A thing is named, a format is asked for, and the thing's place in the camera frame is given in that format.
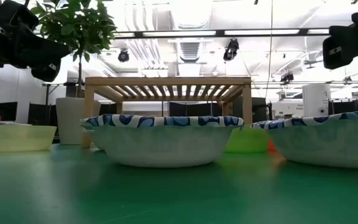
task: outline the green table surface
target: green table surface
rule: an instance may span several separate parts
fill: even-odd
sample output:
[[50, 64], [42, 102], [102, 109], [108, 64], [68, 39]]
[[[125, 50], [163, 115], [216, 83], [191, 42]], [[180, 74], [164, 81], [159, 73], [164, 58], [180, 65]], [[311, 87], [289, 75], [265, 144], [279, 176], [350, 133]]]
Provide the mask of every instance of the green table surface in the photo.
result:
[[186, 169], [119, 166], [78, 146], [0, 153], [0, 223], [358, 224], [358, 170], [267, 153]]

